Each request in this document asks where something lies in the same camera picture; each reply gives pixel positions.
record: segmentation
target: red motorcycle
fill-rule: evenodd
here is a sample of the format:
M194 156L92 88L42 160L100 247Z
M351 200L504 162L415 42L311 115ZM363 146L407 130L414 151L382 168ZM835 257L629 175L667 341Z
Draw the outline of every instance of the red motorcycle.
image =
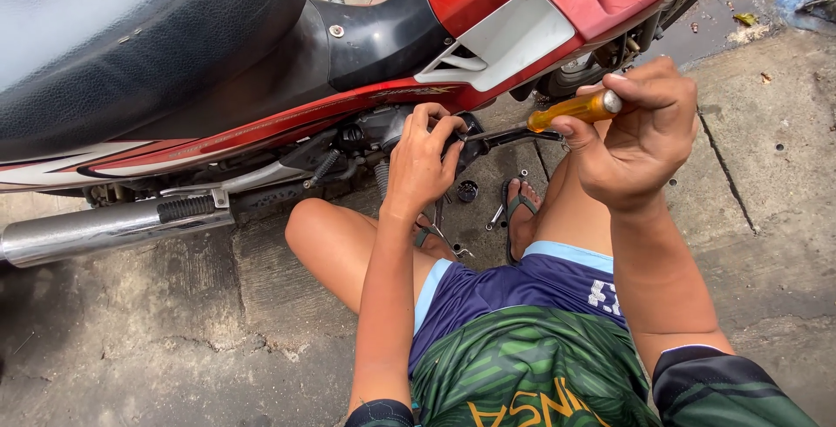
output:
M0 0L0 191L94 209L9 225L33 266L234 221L374 168L416 103L555 101L697 0ZM460 169L528 131L468 144ZM557 133L539 133L559 139Z

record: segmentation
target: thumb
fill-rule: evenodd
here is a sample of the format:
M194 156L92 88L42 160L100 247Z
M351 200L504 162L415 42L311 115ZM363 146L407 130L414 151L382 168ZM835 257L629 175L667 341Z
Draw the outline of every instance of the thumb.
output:
M444 155L444 160L442 161L442 176L444 177L444 181L449 182L450 184L452 184L455 180L455 166L458 165L459 155L462 153L462 148L464 147L465 142L461 140L457 141L450 145L447 149L446 155Z
M552 120L552 128L566 137L566 143L579 157L587 157L581 161L595 161L601 155L609 155L603 145L598 130L591 123L584 122L570 115L561 115Z

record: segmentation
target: puddle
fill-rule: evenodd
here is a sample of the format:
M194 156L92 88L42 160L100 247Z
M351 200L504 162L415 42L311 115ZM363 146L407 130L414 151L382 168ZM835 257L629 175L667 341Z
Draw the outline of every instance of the puddle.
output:
M731 10L726 1L730 1ZM664 31L661 40L655 40L651 48L636 58L634 66L659 55L672 57L677 65L713 55L737 46L726 38L737 32L742 24L733 18L740 13L751 12L760 23L768 22L753 0L699 0L673 25ZM697 24L697 32L691 23Z

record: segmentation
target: screw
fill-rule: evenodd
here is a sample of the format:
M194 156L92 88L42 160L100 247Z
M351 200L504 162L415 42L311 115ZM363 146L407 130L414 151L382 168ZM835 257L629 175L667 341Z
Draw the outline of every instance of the screw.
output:
M328 32L338 39L345 35L345 30L340 26L331 26L328 28Z

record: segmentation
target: wrench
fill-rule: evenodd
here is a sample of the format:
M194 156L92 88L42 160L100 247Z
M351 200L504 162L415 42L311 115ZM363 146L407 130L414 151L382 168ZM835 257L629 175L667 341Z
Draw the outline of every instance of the wrench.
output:
M499 205L499 209L496 211L496 214L494 214L493 219L491 220L491 222L488 223L487 225L485 225L485 229L487 229L488 231L493 229L493 226L496 225L496 221L499 219L499 215L502 215L502 209L503 208L504 207L502 207L502 205Z

